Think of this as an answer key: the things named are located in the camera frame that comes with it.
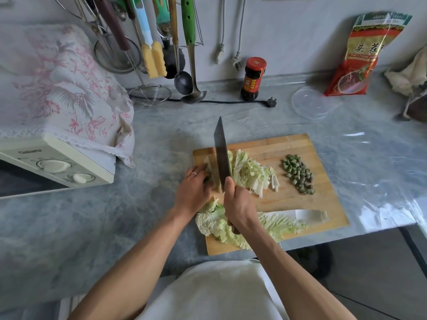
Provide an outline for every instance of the pink floral fabric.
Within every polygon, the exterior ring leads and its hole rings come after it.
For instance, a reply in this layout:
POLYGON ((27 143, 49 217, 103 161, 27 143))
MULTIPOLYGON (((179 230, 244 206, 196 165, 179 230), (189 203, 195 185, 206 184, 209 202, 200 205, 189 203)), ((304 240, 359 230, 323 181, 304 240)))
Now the pink floral fabric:
POLYGON ((0 136, 48 132, 132 161, 133 107, 75 25, 0 25, 0 136))

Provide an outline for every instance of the microwave oven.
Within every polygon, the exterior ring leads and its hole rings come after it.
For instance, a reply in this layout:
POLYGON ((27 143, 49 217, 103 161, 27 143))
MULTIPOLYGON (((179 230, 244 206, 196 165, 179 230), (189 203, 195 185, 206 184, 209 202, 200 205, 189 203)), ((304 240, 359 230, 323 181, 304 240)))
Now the microwave oven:
POLYGON ((114 181, 116 157, 41 134, 0 139, 0 199, 114 181))

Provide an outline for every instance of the hand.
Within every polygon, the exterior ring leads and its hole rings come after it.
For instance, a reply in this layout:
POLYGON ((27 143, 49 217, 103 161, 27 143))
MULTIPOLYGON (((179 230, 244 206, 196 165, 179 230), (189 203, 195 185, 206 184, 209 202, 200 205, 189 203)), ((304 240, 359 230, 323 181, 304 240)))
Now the hand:
POLYGON ((260 226, 255 203, 249 191, 241 186, 235 186, 231 177, 226 178, 225 190, 226 217, 233 226, 241 233, 253 226, 260 226))
POLYGON ((209 182, 203 184, 203 180, 211 174, 205 171, 206 166, 203 164, 190 167, 176 190, 175 204, 171 213, 182 216, 186 224, 211 198, 211 184, 209 182))

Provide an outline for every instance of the red lid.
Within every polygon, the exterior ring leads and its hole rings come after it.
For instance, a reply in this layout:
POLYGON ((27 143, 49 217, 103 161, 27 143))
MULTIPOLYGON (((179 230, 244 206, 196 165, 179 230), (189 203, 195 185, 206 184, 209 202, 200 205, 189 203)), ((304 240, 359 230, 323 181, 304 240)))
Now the red lid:
POLYGON ((246 61, 246 66, 254 71, 260 71, 267 66, 267 62, 261 57, 250 57, 246 61))

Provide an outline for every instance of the yellow sponge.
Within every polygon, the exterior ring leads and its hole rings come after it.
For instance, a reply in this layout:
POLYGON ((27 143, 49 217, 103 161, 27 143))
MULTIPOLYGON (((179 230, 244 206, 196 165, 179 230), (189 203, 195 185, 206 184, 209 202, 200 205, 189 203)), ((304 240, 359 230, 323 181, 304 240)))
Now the yellow sponge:
POLYGON ((158 41, 154 41, 151 45, 152 48, 152 56, 154 58, 154 64, 156 65, 157 73, 159 76, 166 76, 166 67, 164 65, 163 59, 163 48, 161 43, 158 41))
POLYGON ((148 73, 149 78, 158 78, 156 64, 154 62, 152 50, 148 45, 143 45, 141 47, 142 58, 144 59, 145 68, 148 73))

